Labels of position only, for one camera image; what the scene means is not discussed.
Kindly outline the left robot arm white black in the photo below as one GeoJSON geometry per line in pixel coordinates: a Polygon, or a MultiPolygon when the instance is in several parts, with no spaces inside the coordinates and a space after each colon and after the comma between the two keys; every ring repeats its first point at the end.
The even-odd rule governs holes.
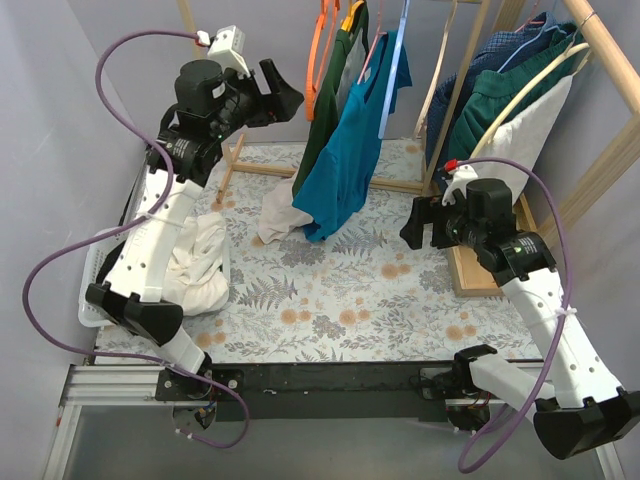
{"type": "Polygon", "coordinates": [[[164,299],[162,287],[187,215],[223,157],[223,141],[244,126],[287,122],[304,101],[272,60],[262,60],[260,67],[268,93],[260,91],[254,75],[212,60],[181,67],[176,102],[147,151],[139,224],[105,279],[90,284],[85,294],[112,323],[146,339],[164,362],[181,369],[178,387],[193,400],[211,392],[213,363],[183,328],[182,307],[164,299]]]}

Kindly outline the light blue hanger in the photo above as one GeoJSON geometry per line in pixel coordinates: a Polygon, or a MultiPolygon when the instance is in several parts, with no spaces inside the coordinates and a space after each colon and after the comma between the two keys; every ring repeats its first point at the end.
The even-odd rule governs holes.
{"type": "Polygon", "coordinates": [[[403,48],[404,35],[406,30],[407,19],[410,10],[410,0],[404,0],[401,15],[399,18],[398,28],[395,34],[395,40],[393,43],[392,57],[391,63],[389,67],[389,76],[387,80],[386,90],[385,90],[385,98],[384,104],[380,117],[380,124],[378,130],[378,138],[382,140],[384,138],[386,127],[388,123],[388,118],[391,114],[391,105],[393,103],[394,91],[396,85],[398,64],[400,60],[400,55],[403,48]]]}

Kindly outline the orange plastic hanger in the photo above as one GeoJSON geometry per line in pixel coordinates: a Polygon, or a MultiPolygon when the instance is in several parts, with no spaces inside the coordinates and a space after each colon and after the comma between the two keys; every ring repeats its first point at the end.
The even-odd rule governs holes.
{"type": "Polygon", "coordinates": [[[336,29],[340,9],[341,5],[339,0],[322,0],[320,2],[320,12],[315,21],[305,77],[304,106],[305,118],[308,122],[314,119],[314,105],[320,86],[320,77],[328,58],[332,34],[336,29]],[[328,36],[322,55],[318,57],[320,40],[325,30],[328,31],[328,36]]]}

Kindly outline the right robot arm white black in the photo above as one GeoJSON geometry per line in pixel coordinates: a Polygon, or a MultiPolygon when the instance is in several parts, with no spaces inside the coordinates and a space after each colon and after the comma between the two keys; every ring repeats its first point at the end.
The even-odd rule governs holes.
{"type": "Polygon", "coordinates": [[[483,344],[457,352],[452,383],[464,397],[486,391],[529,420],[557,459],[623,438],[639,423],[639,394],[610,372],[563,305],[568,290],[542,238],[518,228],[512,194],[500,179],[465,182],[446,197],[417,197],[400,236],[417,250],[425,226],[431,246],[471,248],[528,328],[545,357],[538,379],[483,344]]]}

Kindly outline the beige wooden hanger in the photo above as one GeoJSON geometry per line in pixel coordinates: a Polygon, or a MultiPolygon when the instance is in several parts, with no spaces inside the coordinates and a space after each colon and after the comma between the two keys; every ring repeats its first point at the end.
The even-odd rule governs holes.
{"type": "Polygon", "coordinates": [[[427,89],[421,110],[419,112],[419,116],[414,126],[413,135],[412,135],[412,138],[414,140],[422,138],[423,131],[426,129],[428,110],[430,108],[431,102],[435,95],[436,87],[438,85],[438,80],[439,80],[442,64],[444,61],[444,57],[445,57],[445,53],[448,45],[449,34],[457,13],[457,9],[458,9],[458,1],[452,0],[449,14],[444,25],[443,35],[440,43],[438,57],[433,70],[432,78],[431,78],[429,87],[427,89]]]}

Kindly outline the white t shirt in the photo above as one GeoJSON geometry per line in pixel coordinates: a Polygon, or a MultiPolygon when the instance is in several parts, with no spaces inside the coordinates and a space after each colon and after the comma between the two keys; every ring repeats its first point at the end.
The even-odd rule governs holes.
{"type": "Polygon", "coordinates": [[[230,255],[224,217],[216,212],[188,217],[171,253],[162,299],[185,316],[220,310],[230,293],[230,255]]]}

